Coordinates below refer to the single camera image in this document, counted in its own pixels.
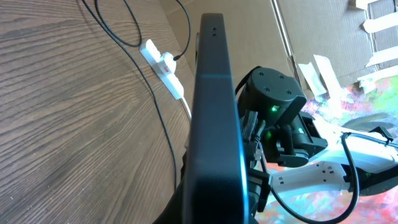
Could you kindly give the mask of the Samsung Galaxy smartphone blue screen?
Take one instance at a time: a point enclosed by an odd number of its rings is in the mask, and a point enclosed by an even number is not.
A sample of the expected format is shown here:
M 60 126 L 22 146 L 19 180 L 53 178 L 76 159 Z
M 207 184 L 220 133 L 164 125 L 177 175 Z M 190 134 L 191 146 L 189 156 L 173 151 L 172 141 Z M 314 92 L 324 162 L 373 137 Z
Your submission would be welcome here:
M 247 223 L 243 143 L 223 15 L 201 17 L 183 188 L 184 223 Z

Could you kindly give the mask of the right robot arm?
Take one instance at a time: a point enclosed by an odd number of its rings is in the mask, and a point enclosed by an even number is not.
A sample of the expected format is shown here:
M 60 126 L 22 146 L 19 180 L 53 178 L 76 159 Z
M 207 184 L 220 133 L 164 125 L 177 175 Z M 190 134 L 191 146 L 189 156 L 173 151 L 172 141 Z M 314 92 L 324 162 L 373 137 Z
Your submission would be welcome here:
M 298 81 L 271 68 L 253 68 L 235 92 L 249 165 L 282 166 L 271 176 L 281 196 L 354 187 L 370 196 L 397 186 L 397 144 L 386 128 L 361 132 L 314 118 Z

